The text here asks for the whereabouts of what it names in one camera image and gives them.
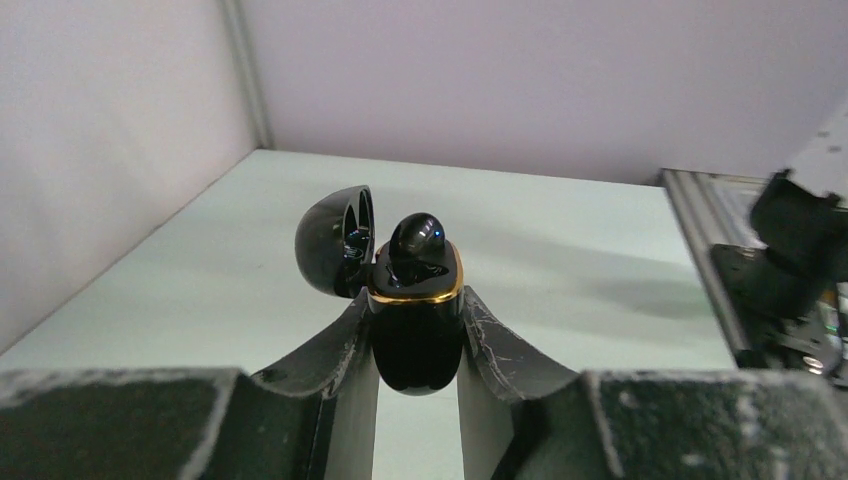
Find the left aluminium frame post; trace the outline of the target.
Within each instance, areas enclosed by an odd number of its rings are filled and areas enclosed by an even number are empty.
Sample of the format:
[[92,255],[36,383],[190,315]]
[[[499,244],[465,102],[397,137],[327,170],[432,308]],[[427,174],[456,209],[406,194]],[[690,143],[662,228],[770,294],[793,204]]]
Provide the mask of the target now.
[[241,94],[257,145],[262,149],[273,150],[275,141],[244,2],[221,0],[218,4],[227,30],[230,50],[239,77]]

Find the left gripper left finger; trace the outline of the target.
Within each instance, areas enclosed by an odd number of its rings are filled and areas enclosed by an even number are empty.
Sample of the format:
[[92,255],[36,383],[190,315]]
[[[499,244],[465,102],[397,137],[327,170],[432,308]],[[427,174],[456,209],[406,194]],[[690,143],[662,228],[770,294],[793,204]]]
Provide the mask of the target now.
[[368,479],[378,374],[368,304],[255,374],[236,368],[12,370],[5,479]]

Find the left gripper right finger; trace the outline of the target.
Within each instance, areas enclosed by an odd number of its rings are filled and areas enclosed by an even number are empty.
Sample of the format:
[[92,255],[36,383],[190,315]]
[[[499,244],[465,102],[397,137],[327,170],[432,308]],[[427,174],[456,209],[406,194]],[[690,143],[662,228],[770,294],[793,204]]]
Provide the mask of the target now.
[[468,479],[843,479],[835,390],[775,370],[571,370],[465,292]]

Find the black earbud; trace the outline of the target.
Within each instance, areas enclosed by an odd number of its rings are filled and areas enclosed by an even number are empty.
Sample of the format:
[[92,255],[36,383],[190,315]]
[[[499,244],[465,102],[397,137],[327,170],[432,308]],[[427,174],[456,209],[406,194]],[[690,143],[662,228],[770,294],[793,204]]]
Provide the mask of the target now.
[[443,264],[447,247],[442,223],[425,212],[408,215],[394,229],[387,255],[392,263],[421,261]]

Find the black earbud charging case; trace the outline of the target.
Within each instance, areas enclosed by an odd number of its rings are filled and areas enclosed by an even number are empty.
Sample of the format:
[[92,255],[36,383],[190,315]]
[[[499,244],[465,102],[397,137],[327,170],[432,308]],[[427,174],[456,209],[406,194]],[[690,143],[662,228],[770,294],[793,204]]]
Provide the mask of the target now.
[[365,296],[369,342],[383,381],[409,396],[446,387],[463,348],[464,270],[445,232],[443,264],[392,263],[389,240],[378,246],[368,186],[329,194],[301,217],[295,233],[298,269],[331,296]]

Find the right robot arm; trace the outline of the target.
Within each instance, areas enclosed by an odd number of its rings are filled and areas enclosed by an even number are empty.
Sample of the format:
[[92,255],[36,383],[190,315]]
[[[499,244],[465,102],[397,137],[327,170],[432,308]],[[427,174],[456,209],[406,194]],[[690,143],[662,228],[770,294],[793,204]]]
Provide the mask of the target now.
[[766,178],[710,175],[722,234],[714,292],[741,338],[742,368],[799,370],[847,388],[847,106]]

